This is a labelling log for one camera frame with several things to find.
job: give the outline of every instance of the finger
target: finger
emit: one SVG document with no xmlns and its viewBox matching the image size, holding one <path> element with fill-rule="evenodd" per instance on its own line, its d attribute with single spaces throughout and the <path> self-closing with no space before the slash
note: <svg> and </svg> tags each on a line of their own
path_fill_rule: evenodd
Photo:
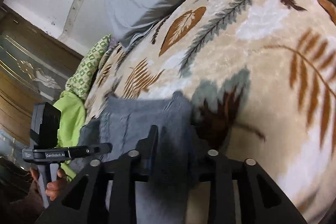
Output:
<svg viewBox="0 0 336 224">
<path fill-rule="evenodd" d="M 66 177 L 67 177 L 67 175 L 66 175 L 66 173 L 64 172 L 63 169 L 58 169 L 58 171 L 57 171 L 57 176 L 58 176 L 59 178 L 66 178 Z"/>
<path fill-rule="evenodd" d="M 31 176 L 32 176 L 33 180 L 38 181 L 39 180 L 39 172 L 36 169 L 31 168 L 31 167 L 30 167 L 29 170 L 30 170 L 30 173 L 31 173 Z"/>
<path fill-rule="evenodd" d="M 66 185 L 67 185 L 67 181 L 65 179 L 58 179 L 56 181 L 49 182 L 47 184 L 47 189 L 48 190 L 60 190 L 66 187 Z"/>
<path fill-rule="evenodd" d="M 60 190 L 46 190 L 45 194 L 50 197 L 51 201 L 54 201 L 60 195 Z"/>
</svg>

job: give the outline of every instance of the round metal rivet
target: round metal rivet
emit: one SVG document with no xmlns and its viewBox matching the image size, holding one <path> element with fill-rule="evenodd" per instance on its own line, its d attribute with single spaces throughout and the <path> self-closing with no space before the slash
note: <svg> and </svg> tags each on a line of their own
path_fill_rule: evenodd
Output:
<svg viewBox="0 0 336 224">
<path fill-rule="evenodd" d="M 253 165 L 256 164 L 254 159 L 247 159 L 247 160 L 245 160 L 245 162 L 246 162 L 247 165 L 250 165 L 250 166 L 253 166 Z"/>
<path fill-rule="evenodd" d="M 210 149 L 209 151 L 208 151 L 208 155 L 209 156 L 212 156 L 212 157 L 215 157 L 215 156 L 218 156 L 218 151 L 217 150 L 215 150 L 215 149 Z"/>
<path fill-rule="evenodd" d="M 100 160 L 92 160 L 90 162 L 90 165 L 93 166 L 93 167 L 97 167 L 100 165 Z"/>
<path fill-rule="evenodd" d="M 137 150 L 131 150 L 131 151 L 128 152 L 128 155 L 130 157 L 136 157 L 137 155 L 139 155 L 139 151 L 137 151 Z"/>
</svg>

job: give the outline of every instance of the beige blanket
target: beige blanket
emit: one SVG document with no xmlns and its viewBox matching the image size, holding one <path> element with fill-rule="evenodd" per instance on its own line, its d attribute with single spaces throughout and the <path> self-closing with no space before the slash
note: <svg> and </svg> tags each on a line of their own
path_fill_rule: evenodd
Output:
<svg viewBox="0 0 336 224">
<path fill-rule="evenodd" d="M 105 95 L 161 99 L 181 90 L 198 135 L 229 158 L 253 158 L 307 221 L 336 197 L 336 26 L 326 0 L 186 0 L 127 51 L 118 46 L 85 107 Z M 192 192 L 187 223 L 206 223 L 208 188 Z"/>
</svg>

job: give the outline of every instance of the gray handle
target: gray handle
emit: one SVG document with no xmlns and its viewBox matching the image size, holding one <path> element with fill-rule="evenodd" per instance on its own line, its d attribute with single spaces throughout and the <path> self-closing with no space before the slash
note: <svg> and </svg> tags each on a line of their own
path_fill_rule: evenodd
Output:
<svg viewBox="0 0 336 224">
<path fill-rule="evenodd" d="M 38 165 L 37 169 L 40 173 L 39 175 L 39 187 L 43 200 L 43 206 L 48 208 L 50 204 L 50 199 L 46 195 L 45 191 L 47 189 L 47 184 L 57 180 L 57 170 L 59 168 L 58 164 L 49 165 Z"/>
</svg>

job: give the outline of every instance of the black device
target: black device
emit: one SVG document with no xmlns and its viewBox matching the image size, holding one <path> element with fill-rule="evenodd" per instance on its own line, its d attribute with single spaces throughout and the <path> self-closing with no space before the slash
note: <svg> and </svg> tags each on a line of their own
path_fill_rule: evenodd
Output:
<svg viewBox="0 0 336 224">
<path fill-rule="evenodd" d="M 48 102 L 35 104 L 31 119 L 30 147 L 22 150 L 23 160 L 36 164 L 39 171 L 39 187 L 45 208 L 50 203 L 45 190 L 49 182 L 57 179 L 59 163 L 105 154 L 112 150 L 109 143 L 55 148 L 60 119 L 61 112 Z"/>
<path fill-rule="evenodd" d="M 36 224 L 136 224 L 134 182 L 149 180 L 157 142 L 158 129 L 152 126 L 146 139 L 139 140 L 134 150 L 117 160 L 104 163 L 92 160 Z M 197 164 L 191 168 L 200 182 L 211 182 L 208 224 L 236 224 L 232 180 L 238 181 L 242 224 L 306 224 L 256 161 L 230 160 L 197 137 L 193 139 L 193 145 Z M 109 180 L 113 180 L 113 187 L 107 210 L 105 196 Z M 330 219 L 323 222 L 327 223 L 333 222 Z"/>
</svg>

